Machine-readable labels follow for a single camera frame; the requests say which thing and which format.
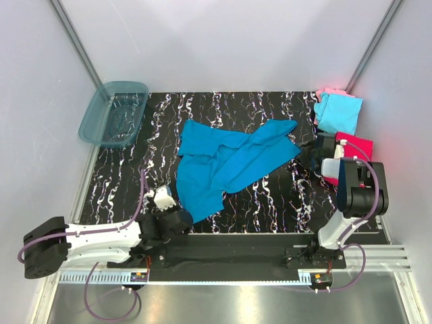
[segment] translucent container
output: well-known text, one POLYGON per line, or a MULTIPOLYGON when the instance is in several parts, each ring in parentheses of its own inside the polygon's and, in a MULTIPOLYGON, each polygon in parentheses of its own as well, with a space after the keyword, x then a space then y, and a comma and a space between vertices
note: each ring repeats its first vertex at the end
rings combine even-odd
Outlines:
POLYGON ((148 97, 149 90, 139 82, 113 81, 102 85, 82 120, 81 139, 111 149, 133 144, 148 97))

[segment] cloth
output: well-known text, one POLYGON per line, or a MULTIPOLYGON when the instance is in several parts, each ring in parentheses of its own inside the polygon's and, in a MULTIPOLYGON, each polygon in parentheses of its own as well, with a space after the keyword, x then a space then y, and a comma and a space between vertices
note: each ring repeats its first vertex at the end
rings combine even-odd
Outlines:
POLYGON ((221 211, 222 194, 235 193, 300 153, 286 135, 292 120, 269 120, 252 134, 186 121, 178 155, 177 191, 194 222, 221 211))
POLYGON ((363 100, 326 92, 321 94, 321 98, 322 101, 314 105, 318 129, 330 134, 344 132, 354 135, 363 100))
MULTIPOLYGON (((352 136, 343 132, 337 132, 336 140, 347 140, 348 142, 358 146, 360 149, 363 150, 368 156, 368 158, 372 161, 372 150, 373 150, 373 141, 371 140, 365 140, 364 138, 352 136)), ((345 157, 354 157, 357 156, 359 159, 365 160, 365 157, 363 154, 357 150, 357 148, 354 148, 350 145, 344 146, 344 156, 345 157)), ((338 179, 335 178, 327 178, 323 177, 325 181, 329 182, 330 184, 334 184, 337 186, 339 184, 338 179)))
MULTIPOLYGON (((346 91, 343 91, 343 90, 332 89, 332 88, 324 88, 324 90, 318 90, 318 91, 315 93, 316 96, 317 96, 317 98, 318 98, 318 102, 321 102, 321 94, 322 94, 323 92, 326 92, 326 93, 328 93, 329 95, 330 95, 331 93, 334 93, 334 94, 337 94, 337 95, 342 95, 342 96, 347 96, 347 97, 355 98, 354 96, 352 96, 352 95, 346 93, 346 91)), ((314 123, 315 125, 318 126, 318 120, 317 120, 316 117, 315 117, 313 123, 314 123)))

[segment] gray floor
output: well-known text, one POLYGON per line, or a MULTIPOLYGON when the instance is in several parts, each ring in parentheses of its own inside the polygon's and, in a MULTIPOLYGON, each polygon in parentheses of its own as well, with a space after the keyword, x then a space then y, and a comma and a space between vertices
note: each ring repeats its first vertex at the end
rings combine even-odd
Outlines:
MULTIPOLYGON (((335 285, 352 278, 335 273, 335 285)), ((89 302, 113 286, 89 287, 89 302)), ((281 287, 147 286, 139 294, 142 307, 122 323, 408 323, 396 282, 389 273, 365 273, 351 289, 315 295, 281 287)), ((85 310, 82 285, 59 285, 49 323, 101 323, 85 310)), ((93 306, 96 314, 118 317, 132 297, 116 292, 93 306)))

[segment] plastic bin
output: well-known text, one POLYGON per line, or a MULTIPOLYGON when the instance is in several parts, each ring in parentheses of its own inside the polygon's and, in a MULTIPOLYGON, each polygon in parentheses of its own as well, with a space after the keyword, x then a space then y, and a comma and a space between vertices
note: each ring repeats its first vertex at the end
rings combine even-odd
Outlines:
POLYGON ((149 90, 139 82, 114 81, 102 85, 82 120, 81 139, 111 149, 133 144, 148 97, 149 90))

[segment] metal frame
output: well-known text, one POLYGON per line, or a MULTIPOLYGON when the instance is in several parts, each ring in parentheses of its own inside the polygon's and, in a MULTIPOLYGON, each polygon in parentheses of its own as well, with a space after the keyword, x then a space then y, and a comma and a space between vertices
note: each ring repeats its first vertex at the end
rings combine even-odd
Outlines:
MULTIPOLYGON (((102 85, 101 79, 95 70, 94 65, 92 64, 90 57, 88 56, 85 48, 83 47, 76 31, 68 17, 63 5, 61 4, 61 0, 48 0, 51 4, 53 11, 58 17, 61 25, 63 26, 67 37, 69 38, 72 46, 77 52, 81 62, 83 63, 86 71, 90 79, 92 80, 95 87, 99 87, 102 85)), ((378 26, 377 31, 375 32, 372 40, 370 41, 366 51, 364 52, 362 59, 360 60, 356 70, 354 71, 346 89, 347 92, 352 92, 352 89, 355 87, 357 80, 360 78, 361 74, 365 70, 368 62, 372 54, 375 52, 377 46, 379 45, 385 31, 388 29, 390 23, 394 19, 396 13, 401 8, 404 0, 393 0, 386 14, 384 15, 380 25, 378 26)), ((90 184, 91 175, 93 171, 93 167, 95 165, 95 161, 99 152, 99 148, 92 146, 90 150, 90 154, 88 156, 88 160, 86 162, 86 166, 84 169, 84 174, 81 179, 80 187, 78 190, 78 194, 74 203, 74 208, 72 209, 72 213, 70 215, 70 222, 77 223, 80 220, 80 215, 82 212, 82 208, 85 202, 86 193, 88 190, 88 186, 90 184)), ((387 224, 385 223, 385 219, 381 218, 381 226, 383 227, 383 233, 385 235, 384 240, 387 238, 388 242, 391 242, 389 232, 387 229, 387 224)), ((248 234, 245 236, 244 234, 227 234, 228 237, 222 235, 211 235, 211 234, 194 234, 186 236, 184 246, 190 246, 190 243, 193 241, 199 242, 204 239, 206 241, 217 240, 219 243, 216 243, 216 247, 220 246, 220 244, 232 244, 238 241, 238 247, 242 244, 246 244, 246 247, 250 245, 259 245, 260 240, 265 240, 265 234, 248 234)), ((283 240, 284 245, 288 245, 292 239, 294 239, 299 244, 306 244, 309 235, 308 234, 271 234, 272 240, 283 240)), ((354 234, 352 237, 355 237, 356 241, 369 240, 372 238, 373 234, 354 234)), ((412 274, 410 271, 408 260, 406 259, 406 255, 403 249, 403 246, 395 246, 395 245, 366 245, 364 248, 367 251, 367 256, 369 258, 369 262, 367 262, 367 271, 391 271, 394 273, 397 285, 399 287, 400 295, 402 297, 402 301, 404 304, 404 308, 410 320, 410 323, 428 323, 428 320, 425 315, 424 308, 421 304, 421 300, 419 298, 418 292, 416 290, 415 282, 412 278, 412 274)), ((358 269, 360 266, 360 258, 361 254, 359 251, 355 251, 355 248, 348 249, 346 251, 346 262, 348 269, 344 270, 335 270, 335 271, 350 271, 351 269, 358 269)), ((112 271, 110 269, 101 268, 101 273, 109 274, 112 271)), ((61 279, 61 272, 46 278, 42 284, 40 289, 40 293, 38 296, 38 300, 36 303, 36 307, 34 309, 34 314, 29 323, 39 324, 46 323, 49 318, 49 313, 51 311, 52 303, 54 301, 55 292, 57 290, 57 285, 61 279)), ((307 270, 303 270, 299 272, 300 278, 303 276, 307 276, 307 270)), ((152 284, 166 285, 166 284, 186 284, 184 281, 151 281, 152 284)), ((257 285, 259 282, 257 281, 248 281, 251 285, 257 285)), ((244 281, 198 281, 195 284, 215 284, 215 285, 226 285, 226 284, 244 284, 244 281)))

